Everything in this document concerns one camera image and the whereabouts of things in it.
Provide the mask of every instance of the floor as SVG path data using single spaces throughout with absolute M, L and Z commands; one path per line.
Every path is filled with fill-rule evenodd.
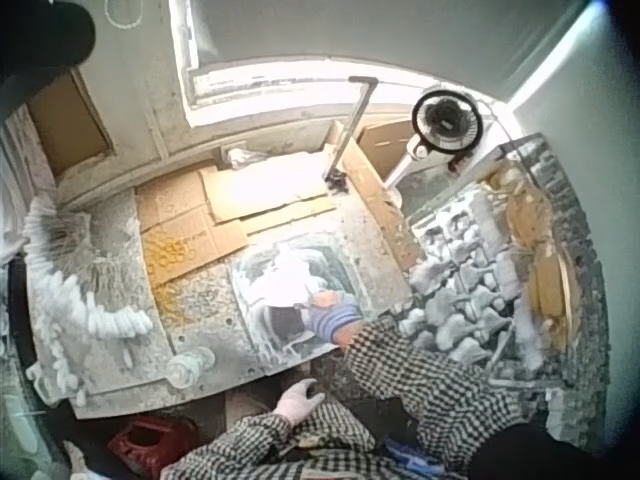
M 148 412 L 148 415 L 172 419 L 189 419 L 198 427 L 199 444 L 211 442 L 226 431 L 230 417 L 238 418 L 246 405 L 237 403 L 238 394 L 262 403 L 266 411 L 275 407 L 287 386 L 311 376 L 318 380 L 318 390 L 328 397 L 340 401 L 371 431 L 378 445 L 385 438 L 392 438 L 406 445 L 416 445 L 417 423 L 404 411 L 398 399 L 377 400 L 364 392 L 346 368 L 343 354 L 334 350 L 301 367 L 280 374 L 264 377 L 227 392 L 194 400 L 168 409 Z M 118 478 L 126 467 L 106 449 L 106 445 L 133 416 L 100 420 L 76 420 L 67 402 L 49 410 L 45 424 L 61 445 L 70 439 L 85 452 L 87 465 L 104 475 Z

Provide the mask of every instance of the gingham shirt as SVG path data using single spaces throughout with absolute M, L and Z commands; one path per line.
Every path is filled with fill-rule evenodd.
M 416 351 L 392 319 L 368 323 L 346 352 L 359 384 L 380 399 L 400 397 L 419 421 L 418 441 L 447 470 L 464 474 L 493 434 L 522 423 L 516 399 L 488 386 L 483 371 L 437 353 Z M 307 460 L 269 462 L 288 445 L 310 448 Z M 278 415 L 240 420 L 208 445 L 164 469 L 167 480 L 422 478 L 371 453 L 369 431 L 342 405 L 326 403 L 296 428 Z

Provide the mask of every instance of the cardboard box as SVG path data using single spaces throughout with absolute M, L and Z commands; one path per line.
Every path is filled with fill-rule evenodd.
M 406 119 L 371 125 L 362 130 L 358 145 L 383 182 L 402 160 L 413 134 L 411 120 Z
M 206 205 L 164 221 L 142 235 L 152 286 L 162 285 L 247 244 L 240 221 L 215 225 Z
M 273 157 L 242 170 L 201 171 L 216 223 L 254 215 L 326 195 L 326 156 L 296 153 Z
M 207 204 L 200 170 L 215 172 L 216 167 L 167 175 L 136 189 L 141 232 Z
M 247 235 L 262 232 L 285 223 L 300 220 L 312 215 L 327 212 L 336 208 L 331 197 L 323 196 L 292 203 L 270 212 L 258 214 L 254 217 L 243 218 L 242 228 Z
M 326 143 L 335 146 L 343 126 L 333 122 Z M 341 167 L 375 218 L 393 257 L 401 270 L 407 271 L 422 251 L 404 215 L 391 201 L 389 193 L 369 160 L 352 138 L 345 149 Z

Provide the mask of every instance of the wall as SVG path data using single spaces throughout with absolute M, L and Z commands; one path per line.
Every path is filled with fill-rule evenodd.
M 562 162 L 603 264 L 611 341 L 608 445 L 640 400 L 638 80 L 602 10 L 565 63 L 515 111 L 525 130 L 544 133 Z
M 201 64 L 331 56 L 436 75 L 507 100 L 584 0 L 191 0 Z M 200 41 L 204 36 L 206 42 Z

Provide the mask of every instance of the white cloth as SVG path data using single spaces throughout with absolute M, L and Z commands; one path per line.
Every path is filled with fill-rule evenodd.
M 0 126 L 0 265 L 24 245 L 24 217 L 31 199 L 53 192 L 55 181 L 27 107 L 20 107 Z

